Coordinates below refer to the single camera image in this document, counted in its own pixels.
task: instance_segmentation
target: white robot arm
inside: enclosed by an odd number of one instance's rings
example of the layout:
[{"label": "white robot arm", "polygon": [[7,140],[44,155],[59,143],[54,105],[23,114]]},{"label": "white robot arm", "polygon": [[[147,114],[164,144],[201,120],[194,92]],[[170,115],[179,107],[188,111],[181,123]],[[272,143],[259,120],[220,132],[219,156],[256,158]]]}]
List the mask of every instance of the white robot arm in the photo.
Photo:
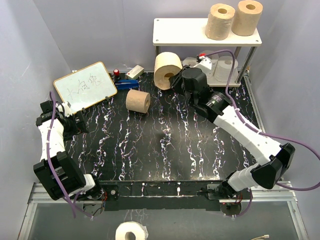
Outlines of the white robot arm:
[{"label": "white robot arm", "polygon": [[[237,192],[253,186],[272,189],[289,168],[295,148],[262,136],[245,126],[230,100],[221,92],[212,92],[206,74],[200,68],[187,66],[170,79],[171,88],[189,99],[196,112],[227,131],[254,156],[256,164],[231,173],[215,190],[219,196],[232,198]],[[245,117],[246,123],[257,129]]]},{"label": "white robot arm", "polygon": [[[42,154],[40,162],[33,166],[33,171],[45,190],[53,200],[64,196],[48,164],[47,144],[49,144],[52,165],[69,197],[78,192],[86,197],[99,193],[101,188],[98,181],[91,174],[83,174],[65,149],[64,140],[70,140],[74,135],[88,132],[82,112],[73,114],[67,102],[57,103],[54,107],[53,101],[45,101],[40,106],[43,113],[36,119],[36,125],[41,132]],[[56,117],[47,141],[54,110]]]}]

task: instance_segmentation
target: white wall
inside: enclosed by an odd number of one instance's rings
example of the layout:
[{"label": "white wall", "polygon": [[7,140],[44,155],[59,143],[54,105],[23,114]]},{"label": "white wall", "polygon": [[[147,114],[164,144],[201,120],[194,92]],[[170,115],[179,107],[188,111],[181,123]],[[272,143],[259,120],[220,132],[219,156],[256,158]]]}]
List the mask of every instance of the white wall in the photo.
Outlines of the white wall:
[{"label": "white wall", "polygon": [[39,104],[70,68],[32,0],[1,0],[0,12],[0,239],[13,240],[37,181]]},{"label": "white wall", "polygon": [[[139,64],[154,70],[155,18],[207,18],[219,0],[33,0],[66,62],[73,70],[102,61],[109,71],[126,71]],[[223,0],[237,8],[239,0]],[[262,42],[283,2],[260,0],[258,24]],[[203,47],[162,47],[181,59],[199,54]],[[242,64],[248,49],[239,55]]]},{"label": "white wall", "polygon": [[[320,47],[318,0],[287,0],[250,73],[254,95],[266,131],[304,141],[320,152]],[[320,162],[304,147],[296,152],[286,178],[294,187],[320,181]],[[320,189],[296,192],[311,240],[320,238]]]}]

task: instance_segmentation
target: whiteboard frame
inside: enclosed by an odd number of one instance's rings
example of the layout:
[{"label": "whiteboard frame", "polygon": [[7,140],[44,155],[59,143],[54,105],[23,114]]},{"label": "whiteboard frame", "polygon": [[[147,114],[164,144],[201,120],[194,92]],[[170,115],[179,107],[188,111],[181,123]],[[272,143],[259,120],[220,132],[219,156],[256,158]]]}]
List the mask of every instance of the whiteboard frame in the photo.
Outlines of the whiteboard frame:
[{"label": "whiteboard frame", "polygon": [[[71,76],[71,75],[73,75],[73,74],[76,74],[76,73],[80,72],[81,70],[90,68],[90,67],[92,67],[92,66],[94,66],[94,65],[96,65],[96,64],[99,64],[99,63],[101,63],[101,64],[103,65],[106,73],[109,75],[109,77],[110,77],[110,79],[111,79],[111,82],[112,82],[112,84],[113,84],[113,86],[114,86],[114,88],[115,88],[115,94],[112,94],[112,95],[108,96],[108,98],[110,98],[110,97],[112,97],[112,96],[114,96],[114,95],[116,95],[116,94],[118,93],[118,89],[117,89],[114,81],[112,81],[112,77],[110,76],[110,74],[109,74],[106,66],[104,65],[104,63],[103,63],[102,61],[98,61],[98,62],[96,62],[96,63],[94,63],[94,64],[91,64],[91,65],[89,65],[89,66],[86,66],[86,67],[84,67],[84,68],[82,68],[82,69],[80,69],[80,70],[78,70],[78,71],[72,72],[72,73],[70,73],[70,74],[68,74],[68,75],[65,75],[65,76],[63,76],[63,77],[60,77],[59,79],[53,81],[53,86],[54,86],[55,90],[57,91],[57,93],[59,94],[59,96],[60,96],[60,98],[61,98],[61,100],[62,100],[63,103],[65,103],[65,100],[64,100],[64,98],[61,96],[61,94],[60,94],[58,88],[56,87],[56,84],[55,84],[55,83],[56,83],[57,81],[59,81],[59,80],[62,80],[62,79],[64,79],[64,78],[66,78],[66,77],[69,77],[69,76]],[[85,107],[84,109],[88,109],[88,108],[92,107],[93,105],[96,105],[96,104],[104,101],[105,99],[106,99],[106,98],[103,98],[103,99],[101,99],[101,100],[93,103],[92,105]]]}]

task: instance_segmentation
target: metal pole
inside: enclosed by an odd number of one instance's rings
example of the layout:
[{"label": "metal pole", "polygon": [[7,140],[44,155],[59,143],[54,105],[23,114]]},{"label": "metal pole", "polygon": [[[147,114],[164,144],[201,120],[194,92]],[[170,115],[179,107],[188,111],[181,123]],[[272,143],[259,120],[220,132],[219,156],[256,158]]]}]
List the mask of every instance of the metal pole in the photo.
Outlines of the metal pole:
[{"label": "metal pole", "polygon": [[243,67],[242,67],[241,71],[239,72],[239,75],[238,75],[238,77],[237,77],[237,79],[235,81],[236,84],[240,83],[240,81],[241,81],[241,79],[242,79],[242,77],[243,77],[243,75],[245,73],[245,70],[247,69],[247,67],[248,67],[248,65],[250,63],[250,60],[252,59],[252,56],[254,55],[256,49],[257,49],[257,46],[252,46],[250,48],[250,51],[249,51],[248,55],[246,56],[245,62],[243,64]]},{"label": "metal pole", "polygon": [[155,46],[155,56],[158,56],[160,54],[160,46]]},{"label": "metal pole", "polygon": [[234,56],[235,56],[235,58],[238,58],[238,55],[239,55],[239,53],[240,53],[240,50],[241,50],[241,47],[240,47],[240,46],[237,46],[236,49],[235,49],[235,51],[234,51]]}]

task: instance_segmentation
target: shelf board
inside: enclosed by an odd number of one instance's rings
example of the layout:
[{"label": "shelf board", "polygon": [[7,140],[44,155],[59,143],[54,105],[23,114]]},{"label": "shelf board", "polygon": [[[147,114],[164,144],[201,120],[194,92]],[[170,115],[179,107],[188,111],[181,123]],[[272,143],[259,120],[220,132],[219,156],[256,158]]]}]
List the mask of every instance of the shelf board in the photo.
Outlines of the shelf board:
[{"label": "shelf board", "polygon": [[[229,87],[240,87],[241,86],[241,82],[236,83],[236,80],[238,78],[238,74],[234,74],[236,76],[232,76],[231,81],[229,83]],[[227,85],[227,79],[225,81],[218,81],[215,79],[215,76],[211,76],[209,78],[207,78],[207,83],[210,87],[225,87]]]},{"label": "shelf board", "polygon": [[251,36],[238,36],[231,30],[224,40],[205,35],[207,18],[156,18],[153,25],[154,46],[258,47],[262,44],[255,29]]}]

